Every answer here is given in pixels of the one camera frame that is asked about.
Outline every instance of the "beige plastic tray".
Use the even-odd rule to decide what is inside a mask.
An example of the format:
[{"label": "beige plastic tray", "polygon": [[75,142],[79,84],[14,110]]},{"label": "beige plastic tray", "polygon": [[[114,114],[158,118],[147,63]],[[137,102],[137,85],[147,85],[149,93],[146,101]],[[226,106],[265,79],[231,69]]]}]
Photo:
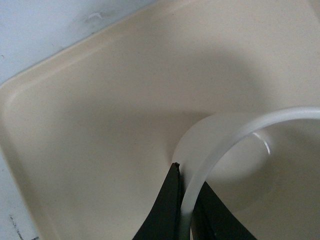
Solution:
[{"label": "beige plastic tray", "polygon": [[[320,106],[319,39],[305,0],[162,0],[8,80],[0,146],[40,239],[131,239],[179,139],[204,117]],[[282,169],[309,176],[314,204],[317,164]],[[238,218],[261,240],[315,239],[314,204],[296,217],[306,238]]]}]

